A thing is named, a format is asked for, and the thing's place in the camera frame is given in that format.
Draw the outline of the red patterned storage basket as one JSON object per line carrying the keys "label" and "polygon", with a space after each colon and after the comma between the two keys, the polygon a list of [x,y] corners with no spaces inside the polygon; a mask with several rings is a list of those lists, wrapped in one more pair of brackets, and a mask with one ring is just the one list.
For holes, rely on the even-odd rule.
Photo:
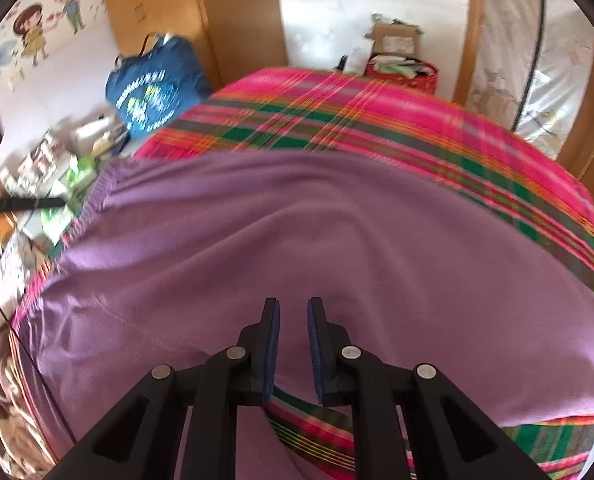
{"label": "red patterned storage basket", "polygon": [[435,94],[439,71],[437,67],[417,58],[378,54],[368,61],[365,76]]}

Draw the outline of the blue printed tote bag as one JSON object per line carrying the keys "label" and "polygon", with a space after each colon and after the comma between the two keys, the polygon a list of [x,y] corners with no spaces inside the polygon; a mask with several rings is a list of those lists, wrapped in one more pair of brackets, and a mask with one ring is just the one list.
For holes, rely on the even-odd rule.
{"label": "blue printed tote bag", "polygon": [[139,139],[208,99],[212,87],[190,40],[151,32],[138,55],[116,58],[105,94],[130,136]]}

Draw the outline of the white product box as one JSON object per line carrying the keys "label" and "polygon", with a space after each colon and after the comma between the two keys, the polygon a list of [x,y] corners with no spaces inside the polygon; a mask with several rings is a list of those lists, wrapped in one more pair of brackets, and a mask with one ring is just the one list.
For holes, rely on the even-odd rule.
{"label": "white product box", "polygon": [[346,64],[344,64],[344,73],[363,76],[372,55],[372,50],[372,40],[363,38],[361,41],[356,42],[348,54]]}

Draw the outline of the brown cardboard box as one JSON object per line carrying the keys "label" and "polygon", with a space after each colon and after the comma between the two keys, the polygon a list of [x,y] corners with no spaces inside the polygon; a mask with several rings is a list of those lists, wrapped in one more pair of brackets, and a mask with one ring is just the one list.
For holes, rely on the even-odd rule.
{"label": "brown cardboard box", "polygon": [[391,54],[417,58],[420,53],[420,31],[417,26],[377,23],[368,33],[375,54]]}

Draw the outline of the transparent printed door curtain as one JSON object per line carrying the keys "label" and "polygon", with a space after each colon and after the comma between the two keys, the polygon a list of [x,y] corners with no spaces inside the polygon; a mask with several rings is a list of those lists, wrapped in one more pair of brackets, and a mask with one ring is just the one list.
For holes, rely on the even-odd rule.
{"label": "transparent printed door curtain", "polygon": [[550,159],[578,116],[594,60],[594,27],[574,0],[482,0],[466,108]]}

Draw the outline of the pink plaid tablecloth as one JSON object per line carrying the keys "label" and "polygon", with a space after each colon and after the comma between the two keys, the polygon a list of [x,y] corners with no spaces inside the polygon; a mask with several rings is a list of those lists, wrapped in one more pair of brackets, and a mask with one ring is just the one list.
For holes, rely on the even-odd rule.
{"label": "pink plaid tablecloth", "polygon": [[[396,84],[267,68],[192,107],[127,159],[177,162],[213,153],[266,151],[355,155],[431,180],[520,229],[594,292],[594,204],[588,190],[513,133]],[[56,260],[24,298],[16,330],[18,314],[39,296]],[[27,354],[24,345],[17,362],[31,411],[20,364]],[[346,415],[351,474],[327,479],[352,478],[348,410],[323,408],[318,396],[315,408]],[[53,460],[65,455],[50,452]]]}

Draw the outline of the cartoon couple wall sticker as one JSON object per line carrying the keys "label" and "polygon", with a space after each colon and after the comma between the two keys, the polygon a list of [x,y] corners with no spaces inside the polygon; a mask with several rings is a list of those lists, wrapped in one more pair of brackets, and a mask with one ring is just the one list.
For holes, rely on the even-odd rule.
{"label": "cartoon couple wall sticker", "polygon": [[48,58],[47,34],[66,21],[76,35],[85,28],[80,0],[55,0],[60,9],[44,14],[41,3],[33,3],[22,10],[12,23],[12,32],[20,39],[20,56],[28,58],[33,67]]}

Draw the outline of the wooden wardrobe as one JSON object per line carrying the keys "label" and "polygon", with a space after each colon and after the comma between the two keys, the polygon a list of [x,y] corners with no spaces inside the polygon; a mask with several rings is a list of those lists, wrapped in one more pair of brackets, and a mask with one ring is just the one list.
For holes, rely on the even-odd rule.
{"label": "wooden wardrobe", "polygon": [[150,32],[192,43],[213,88],[288,64],[280,0],[105,0],[121,54],[137,54]]}

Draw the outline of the purple fleece garment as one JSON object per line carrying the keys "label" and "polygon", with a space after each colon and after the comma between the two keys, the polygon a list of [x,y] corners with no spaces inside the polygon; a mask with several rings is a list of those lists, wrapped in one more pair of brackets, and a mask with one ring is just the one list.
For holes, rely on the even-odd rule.
{"label": "purple fleece garment", "polygon": [[554,479],[594,443],[594,292],[483,206],[355,155],[122,159],[18,314],[31,411],[65,455],[153,367],[201,364],[280,302],[276,393],[240,413],[242,479],[349,478],[315,408],[306,304],[384,362],[438,367]]}

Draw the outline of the green tissue pack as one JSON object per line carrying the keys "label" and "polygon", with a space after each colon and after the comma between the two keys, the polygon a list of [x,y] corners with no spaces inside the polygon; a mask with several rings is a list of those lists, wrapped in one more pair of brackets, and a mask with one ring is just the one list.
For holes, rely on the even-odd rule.
{"label": "green tissue pack", "polygon": [[96,162],[91,157],[70,158],[69,169],[64,183],[69,191],[81,191],[93,184],[98,177]]}

